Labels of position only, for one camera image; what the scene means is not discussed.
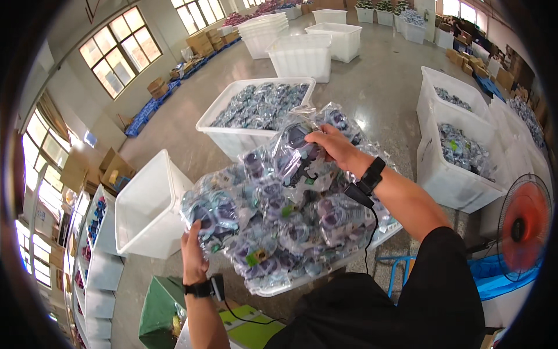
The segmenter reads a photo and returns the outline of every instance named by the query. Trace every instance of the hand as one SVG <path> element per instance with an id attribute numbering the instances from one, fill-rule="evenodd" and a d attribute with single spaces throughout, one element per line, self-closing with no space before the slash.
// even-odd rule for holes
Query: hand
<path id="1" fill-rule="evenodd" d="M 335 160 L 337 166 L 344 171 L 350 171 L 358 178 L 362 177 L 374 158 L 358 150 L 335 127 L 330 124 L 320 126 L 323 132 L 312 132 L 304 137 L 306 142 L 318 143 L 328 152 L 326 161 Z"/>
<path id="2" fill-rule="evenodd" d="M 198 232 L 201 221 L 192 224 L 189 232 L 182 235 L 182 283 L 184 285 L 199 284 L 207 281 L 205 273 L 209 268 L 209 261 L 204 260 L 200 247 Z"/>

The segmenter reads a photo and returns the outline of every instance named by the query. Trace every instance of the concrete floor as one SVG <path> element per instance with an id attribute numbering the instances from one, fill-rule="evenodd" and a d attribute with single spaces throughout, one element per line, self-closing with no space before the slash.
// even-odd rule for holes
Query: concrete floor
<path id="1" fill-rule="evenodd" d="M 329 84 L 318 84 L 312 95 L 317 107 L 333 101 L 354 117 L 369 139 L 379 141 L 391 154 L 399 171 L 416 180 L 416 151 L 421 134 L 416 105 L 422 82 L 421 66 L 438 69 L 478 88 L 474 79 L 445 57 L 445 50 L 425 41 L 418 45 L 406 41 L 394 28 L 378 24 L 358 23 L 356 13 L 349 11 L 348 24 L 362 26 L 360 57 L 349 64 L 331 62 Z M 290 21 L 290 31 L 304 33 L 315 24 L 313 15 Z M 122 156 L 140 169 L 161 149 L 167 149 L 171 160 L 193 182 L 202 175 L 230 164 L 219 147 L 195 124 L 213 100 L 235 80 L 276 77 L 269 59 L 252 60 L 240 42 L 217 55 L 182 86 L 157 111 L 136 139 L 121 148 Z M 479 216 L 444 208 L 456 231 L 466 240 L 474 239 Z M 376 264 L 374 256 L 415 254 L 419 243 L 401 231 L 368 256 L 371 275 L 387 290 L 391 265 Z M 350 264 L 348 271 L 365 272 L 364 258 Z M 251 296 L 229 263 L 221 255 L 213 256 L 210 271 L 225 276 L 228 298 L 250 304 L 268 316 L 287 318 L 298 298 L 313 285 L 305 285 L 273 298 Z M 402 283 L 402 264 L 398 268 L 393 298 L 397 299 Z M 143 300 L 154 275 L 182 275 L 180 253 L 167 260 L 130 255 L 122 274 L 112 320 L 112 347 L 143 348 L 137 338 Z"/>

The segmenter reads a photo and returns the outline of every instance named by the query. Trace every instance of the black wristwatch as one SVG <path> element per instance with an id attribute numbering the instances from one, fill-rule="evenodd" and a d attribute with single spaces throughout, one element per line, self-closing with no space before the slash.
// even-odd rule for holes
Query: black wristwatch
<path id="1" fill-rule="evenodd" d="M 357 186 L 366 196 L 371 196 L 372 191 L 382 180 L 381 173 L 386 167 L 386 163 L 377 157 L 372 161 L 370 167 L 366 170 L 360 181 L 357 182 Z"/>
<path id="2" fill-rule="evenodd" d="M 193 294 L 196 298 L 205 298 L 215 295 L 219 301 L 222 301 L 225 296 L 222 274 L 215 274 L 203 283 L 183 286 L 184 294 Z"/>

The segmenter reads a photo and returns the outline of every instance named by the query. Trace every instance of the electric fan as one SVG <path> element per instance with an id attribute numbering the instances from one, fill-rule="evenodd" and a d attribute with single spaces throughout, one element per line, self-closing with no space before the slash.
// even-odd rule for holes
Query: electric fan
<path id="1" fill-rule="evenodd" d="M 508 280 L 522 281 L 540 267 L 550 214 L 550 195 L 541 178 L 519 177 L 506 195 L 498 223 L 498 261 Z"/>

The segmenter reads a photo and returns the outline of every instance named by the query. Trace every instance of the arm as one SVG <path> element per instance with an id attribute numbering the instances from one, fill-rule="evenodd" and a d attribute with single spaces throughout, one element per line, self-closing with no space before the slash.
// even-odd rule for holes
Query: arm
<path id="1" fill-rule="evenodd" d="M 335 160 L 341 169 L 360 179 L 374 157 L 359 151 L 335 127 L 321 128 L 324 133 L 313 132 L 305 140 L 322 145 L 328 152 L 327 160 Z M 387 166 L 381 176 L 374 194 L 413 238 L 422 242 L 432 230 L 451 227 L 440 206 L 416 183 Z"/>
<path id="2" fill-rule="evenodd" d="M 190 232 L 182 236 L 182 263 L 184 274 L 182 283 L 192 285 L 207 280 L 205 273 L 209 262 L 203 258 L 198 239 L 201 222 L 194 222 Z M 188 316 L 190 340 L 194 349 L 230 349 L 229 338 L 223 321 L 217 313 L 217 308 L 211 297 L 195 298 L 188 294 L 184 296 Z"/>

